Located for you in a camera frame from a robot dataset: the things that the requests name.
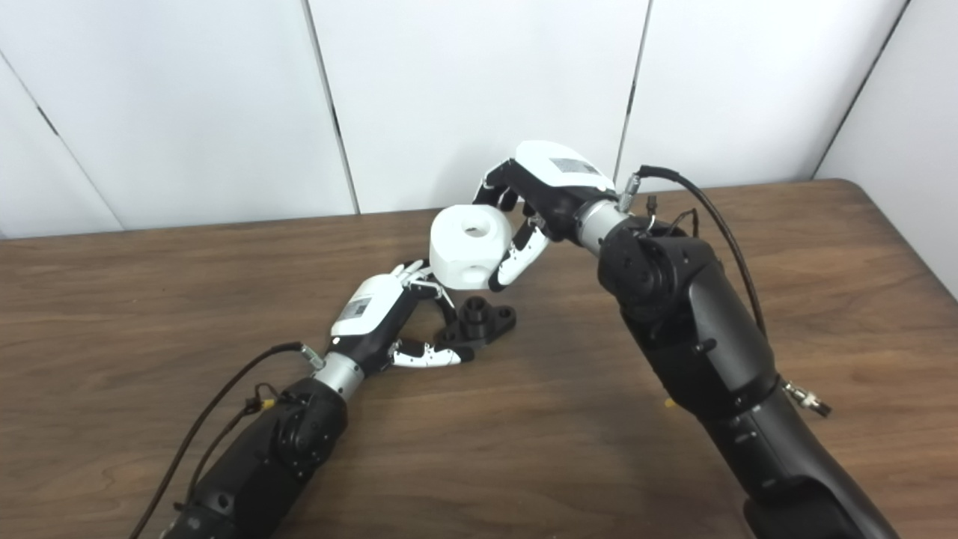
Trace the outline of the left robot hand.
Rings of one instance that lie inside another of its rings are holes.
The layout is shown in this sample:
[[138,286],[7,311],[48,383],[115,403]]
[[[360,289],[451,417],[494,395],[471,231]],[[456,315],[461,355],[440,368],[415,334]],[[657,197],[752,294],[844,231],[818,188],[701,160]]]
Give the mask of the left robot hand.
[[365,376],[391,365],[437,368],[475,359],[469,347],[448,347],[401,338],[400,331],[422,301],[434,301],[445,323],[455,322],[455,306],[434,279],[427,259],[407,261],[391,272],[367,278],[331,327],[327,353],[352,359]]

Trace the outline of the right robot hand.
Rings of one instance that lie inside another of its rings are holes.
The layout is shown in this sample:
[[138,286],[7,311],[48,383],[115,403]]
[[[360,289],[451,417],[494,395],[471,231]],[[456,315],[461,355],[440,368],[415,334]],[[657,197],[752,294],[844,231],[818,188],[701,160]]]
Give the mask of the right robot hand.
[[473,198],[501,212],[524,204],[489,289],[512,285],[550,243],[575,243],[599,258],[606,236],[626,218],[619,199],[614,182],[578,151],[547,141],[518,144],[513,157],[486,172]]

